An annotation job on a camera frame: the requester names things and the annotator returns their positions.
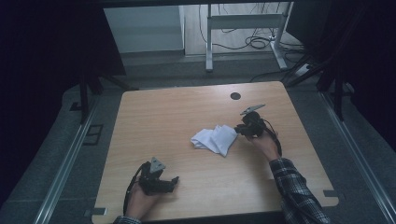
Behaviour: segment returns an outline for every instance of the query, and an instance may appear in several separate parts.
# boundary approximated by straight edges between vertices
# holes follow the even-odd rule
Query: white wall
[[[184,49],[183,7],[105,8],[120,53]]]

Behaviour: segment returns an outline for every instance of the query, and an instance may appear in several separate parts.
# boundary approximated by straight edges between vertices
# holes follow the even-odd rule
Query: white metal desk frame
[[[256,15],[218,15],[212,16],[212,8],[207,6],[207,42],[206,42],[206,71],[213,71],[212,30],[219,29],[254,29],[278,28],[275,41],[271,41],[271,49],[279,64],[280,70],[286,70],[285,60],[279,51],[279,42],[285,30],[289,16],[291,2],[288,2],[281,14],[256,14]]]

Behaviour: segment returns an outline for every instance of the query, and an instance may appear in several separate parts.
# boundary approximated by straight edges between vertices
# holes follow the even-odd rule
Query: person
[[[297,171],[292,161],[280,157],[273,139],[268,133],[260,137],[246,136],[268,160],[282,195],[281,208],[287,223],[331,223],[322,207],[309,188],[305,178]],[[161,197],[160,194],[148,196],[138,184],[134,184],[132,196],[124,216],[119,216],[114,224],[140,224],[140,219]]]

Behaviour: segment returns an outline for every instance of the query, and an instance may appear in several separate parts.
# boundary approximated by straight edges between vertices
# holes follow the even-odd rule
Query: white cloth
[[[207,148],[225,157],[237,135],[233,128],[217,125],[215,130],[202,129],[191,139],[191,142],[196,148]]]

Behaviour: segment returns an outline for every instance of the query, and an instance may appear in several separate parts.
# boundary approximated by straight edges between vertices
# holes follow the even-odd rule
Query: sleeve
[[[114,220],[113,224],[141,224],[139,219],[134,217],[119,216]]]
[[[292,161],[281,158],[270,161],[270,166],[282,195],[281,206],[287,223],[331,223]]]

